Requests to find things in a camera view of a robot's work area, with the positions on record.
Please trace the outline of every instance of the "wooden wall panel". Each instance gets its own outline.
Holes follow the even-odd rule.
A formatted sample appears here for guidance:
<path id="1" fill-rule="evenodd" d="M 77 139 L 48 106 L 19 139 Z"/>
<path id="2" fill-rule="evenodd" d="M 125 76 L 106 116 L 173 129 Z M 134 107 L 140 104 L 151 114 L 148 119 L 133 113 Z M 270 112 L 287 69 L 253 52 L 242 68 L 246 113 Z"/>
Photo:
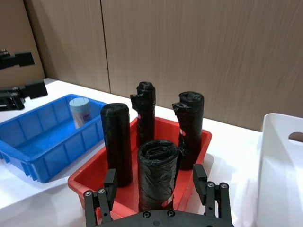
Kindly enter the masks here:
<path id="1" fill-rule="evenodd" d="M 109 92 L 99 0 L 25 0 L 48 77 Z"/>
<path id="2" fill-rule="evenodd" d="M 205 117 L 260 130 L 303 117 L 303 1 L 102 0 L 111 91 L 152 82 L 157 104 L 205 96 Z"/>
<path id="3" fill-rule="evenodd" d="M 0 0 L 0 49 L 11 54 L 31 51 L 35 65 L 0 70 L 0 87 L 43 79 L 44 73 L 23 0 Z"/>

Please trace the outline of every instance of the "bolt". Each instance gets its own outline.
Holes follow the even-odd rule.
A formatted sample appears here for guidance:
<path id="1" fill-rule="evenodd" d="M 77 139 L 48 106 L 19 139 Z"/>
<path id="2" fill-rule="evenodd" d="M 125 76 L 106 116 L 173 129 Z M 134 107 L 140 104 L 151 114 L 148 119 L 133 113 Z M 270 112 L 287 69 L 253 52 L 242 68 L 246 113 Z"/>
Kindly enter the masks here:
<path id="1" fill-rule="evenodd" d="M 148 211 L 145 211 L 145 212 L 143 213 L 143 217 L 144 217 L 144 218 L 149 218 L 150 216 L 151 216 L 151 213 L 148 212 Z"/>
<path id="2" fill-rule="evenodd" d="M 91 195 L 91 191 L 85 192 L 85 196 L 90 196 Z"/>
<path id="3" fill-rule="evenodd" d="M 173 216 L 175 216 L 175 212 L 173 211 L 173 210 L 169 210 L 169 211 L 167 211 L 167 215 L 169 216 L 169 217 L 173 217 Z"/>
<path id="4" fill-rule="evenodd" d="M 210 183 L 207 184 L 207 186 L 212 188 L 212 187 L 214 187 L 214 183 L 210 182 Z"/>
<path id="5" fill-rule="evenodd" d="M 221 188 L 228 188 L 228 185 L 226 183 L 222 183 L 220 186 Z"/>
<path id="6" fill-rule="evenodd" d="M 104 190 L 103 188 L 101 188 L 101 189 L 98 191 L 99 194 L 102 194 L 102 193 L 104 193 L 104 192 L 105 192 L 105 190 Z"/>

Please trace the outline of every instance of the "black trash bag roll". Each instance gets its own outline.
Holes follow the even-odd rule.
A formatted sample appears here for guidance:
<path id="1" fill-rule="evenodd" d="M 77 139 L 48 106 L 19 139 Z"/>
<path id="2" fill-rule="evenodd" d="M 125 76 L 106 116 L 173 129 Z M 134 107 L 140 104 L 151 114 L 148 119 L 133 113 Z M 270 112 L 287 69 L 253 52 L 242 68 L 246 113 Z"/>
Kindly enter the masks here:
<path id="1" fill-rule="evenodd" d="M 123 103 L 111 103 L 101 110 L 101 120 L 109 169 L 116 169 L 118 186 L 133 180 L 129 109 Z"/>
<path id="2" fill-rule="evenodd" d="M 200 151 L 204 97 L 197 92 L 179 94 L 180 101 L 172 104 L 180 124 L 179 145 L 182 153 L 180 169 L 193 168 Z"/>
<path id="3" fill-rule="evenodd" d="M 150 82 L 140 82 L 137 94 L 131 95 L 133 109 L 138 112 L 137 147 L 155 139 L 156 89 Z"/>
<path id="4" fill-rule="evenodd" d="M 179 154 L 177 146 L 167 140 L 152 140 L 139 148 L 139 212 L 173 209 Z"/>

